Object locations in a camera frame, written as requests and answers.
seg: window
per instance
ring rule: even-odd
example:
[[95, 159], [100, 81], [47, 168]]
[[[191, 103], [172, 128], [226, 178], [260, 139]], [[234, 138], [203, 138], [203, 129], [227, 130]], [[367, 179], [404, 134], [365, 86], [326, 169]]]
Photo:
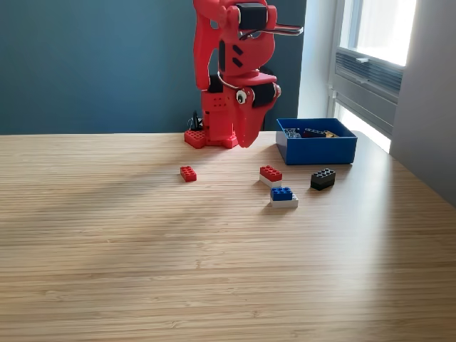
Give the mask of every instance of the window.
[[404, 66], [416, 0], [346, 0], [340, 46]]
[[339, 104], [391, 137], [415, 6], [416, 0], [338, 0], [328, 116], [338, 117]]

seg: red lego brick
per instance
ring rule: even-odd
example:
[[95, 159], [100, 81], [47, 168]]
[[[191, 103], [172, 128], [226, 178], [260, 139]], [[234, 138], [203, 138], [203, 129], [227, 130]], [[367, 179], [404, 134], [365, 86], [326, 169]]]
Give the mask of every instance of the red lego brick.
[[259, 174], [271, 182], [282, 180], [282, 173], [269, 165], [260, 167]]
[[182, 166], [180, 174], [185, 182], [194, 182], [197, 180], [197, 173], [190, 166]]
[[206, 145], [206, 133], [203, 130], [188, 130], [185, 132], [184, 140], [194, 148], [203, 148]]

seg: googly eye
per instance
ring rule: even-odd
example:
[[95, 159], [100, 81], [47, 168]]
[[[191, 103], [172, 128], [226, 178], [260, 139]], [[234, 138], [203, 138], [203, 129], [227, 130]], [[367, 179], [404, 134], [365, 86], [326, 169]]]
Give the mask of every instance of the googly eye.
[[239, 90], [236, 94], [236, 99], [240, 105], [243, 105], [247, 101], [247, 94], [245, 93], [245, 91]]

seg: blue lego brick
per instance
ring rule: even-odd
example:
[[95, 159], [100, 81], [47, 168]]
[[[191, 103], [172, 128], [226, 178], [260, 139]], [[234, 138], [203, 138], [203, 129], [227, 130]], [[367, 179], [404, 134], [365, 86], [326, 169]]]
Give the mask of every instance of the blue lego brick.
[[293, 192], [289, 187], [273, 187], [271, 189], [271, 198], [273, 201], [291, 201]]

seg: white wall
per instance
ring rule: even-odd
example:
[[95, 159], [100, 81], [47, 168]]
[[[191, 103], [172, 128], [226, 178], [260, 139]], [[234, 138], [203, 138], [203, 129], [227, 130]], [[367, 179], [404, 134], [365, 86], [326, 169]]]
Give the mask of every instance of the white wall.
[[307, 0], [299, 118], [325, 118], [337, 0]]
[[456, 1], [418, 0], [390, 153], [456, 206]]

